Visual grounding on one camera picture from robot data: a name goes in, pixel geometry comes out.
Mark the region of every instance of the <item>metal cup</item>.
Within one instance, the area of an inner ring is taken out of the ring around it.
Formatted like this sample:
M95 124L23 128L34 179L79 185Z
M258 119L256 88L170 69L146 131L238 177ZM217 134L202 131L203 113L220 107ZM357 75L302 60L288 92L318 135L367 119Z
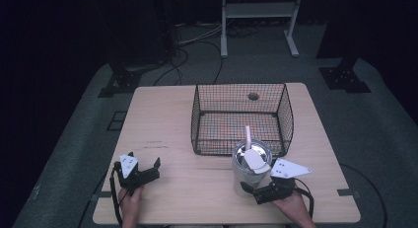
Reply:
M268 171L256 174L246 163L244 154L245 154L245 145L246 141L243 140L237 144L233 151L233 171L234 171L234 191L240 196L249 196L249 193L245 192L241 188L241 182L245 182L256 188L258 184L267 176ZM268 165L271 165L273 159L270 148L267 145L259 140L251 139L251 149L257 151L261 156L262 160Z

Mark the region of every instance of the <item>hand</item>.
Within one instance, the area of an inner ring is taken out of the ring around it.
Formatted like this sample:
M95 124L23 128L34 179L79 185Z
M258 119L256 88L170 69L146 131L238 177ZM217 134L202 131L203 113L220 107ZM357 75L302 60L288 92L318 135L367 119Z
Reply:
M122 228L133 228L138 224L142 190L144 190L143 186L136 189L131 196L127 189L120 189L118 200L123 216Z
M273 205L279 208L287 218L302 228L316 227L311 219L304 200L300 193L293 191L292 194L282 200L272 201Z

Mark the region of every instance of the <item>wire basket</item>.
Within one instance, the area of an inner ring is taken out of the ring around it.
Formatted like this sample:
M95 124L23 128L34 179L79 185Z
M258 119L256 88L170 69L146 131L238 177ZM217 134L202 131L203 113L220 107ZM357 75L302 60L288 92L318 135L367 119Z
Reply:
M231 156L245 139L246 125L274 158L287 154L294 126L286 84L196 86L191 116L194 153Z

